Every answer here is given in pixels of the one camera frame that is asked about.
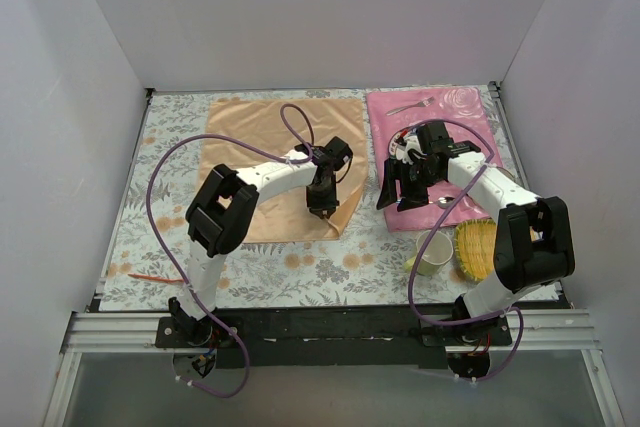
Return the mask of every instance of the pink cloth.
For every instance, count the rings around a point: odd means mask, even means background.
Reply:
[[[414,107],[398,114],[387,116],[386,113],[397,107],[414,104],[421,100],[433,97],[435,100],[427,107]],[[448,87],[438,89],[420,89],[409,91],[372,92],[367,95],[367,108],[371,121],[371,134],[373,137],[373,150],[378,169],[378,181],[382,185],[384,173],[384,161],[389,157],[389,141],[391,137],[404,127],[421,120],[443,118],[464,122],[475,129],[491,144],[496,152],[493,163],[502,166],[500,154],[496,146],[489,122],[482,107],[480,93],[476,88]],[[447,125],[447,130],[456,141],[471,140],[476,145],[480,142],[461,127]],[[460,189],[440,182],[429,189],[429,200],[435,201],[440,197],[455,197]],[[430,229],[442,214],[442,209],[437,205],[427,205],[414,210],[398,212],[392,205],[384,210],[387,228],[390,231],[398,230],[425,230]],[[451,212],[443,225],[456,225],[469,219],[484,219],[489,217],[487,213],[478,207],[468,196]]]

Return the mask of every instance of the glass panel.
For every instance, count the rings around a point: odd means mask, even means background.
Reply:
[[[520,352],[475,387],[407,366],[253,368],[231,400],[176,382],[171,357],[84,354],[65,425],[603,424],[579,351]],[[230,389],[241,375],[213,371],[205,382]]]

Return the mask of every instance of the orange cloth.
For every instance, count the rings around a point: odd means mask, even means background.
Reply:
[[[214,102],[209,110],[205,131],[228,135],[276,155],[289,152],[298,140],[280,119],[280,107],[287,102],[299,106],[309,117],[315,144],[325,145],[340,137],[353,150],[351,170],[338,184],[340,206],[329,220],[309,213],[304,187],[278,195],[260,204],[251,221],[245,242],[293,242],[331,240],[340,234],[362,197],[367,179],[367,141],[362,118],[363,104],[357,99],[301,100],[232,100]],[[287,120],[303,138],[309,140],[309,129],[302,116],[293,109],[286,111]],[[213,167],[227,164],[233,169],[251,167],[266,159],[229,142],[207,140],[202,147],[198,188]],[[340,178],[344,169],[337,173]]]

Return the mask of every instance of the white wall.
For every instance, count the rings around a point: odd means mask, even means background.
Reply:
[[[544,0],[98,0],[163,90],[486,83]]]
[[[0,412],[32,426],[95,288],[144,91],[95,0],[0,11]]]
[[[569,206],[576,272],[627,425],[640,425],[640,0],[547,0],[504,81],[536,191]]]

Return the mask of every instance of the fork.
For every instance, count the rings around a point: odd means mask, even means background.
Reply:
[[[431,105],[434,100],[436,100],[436,99],[434,99],[433,97],[429,97],[428,99],[421,100],[420,102],[416,102],[415,104],[404,105],[404,106],[398,107],[396,109],[391,109],[389,112],[387,112],[387,115],[397,114],[399,112],[402,112],[403,110],[411,109],[413,107],[427,107],[427,106]]]

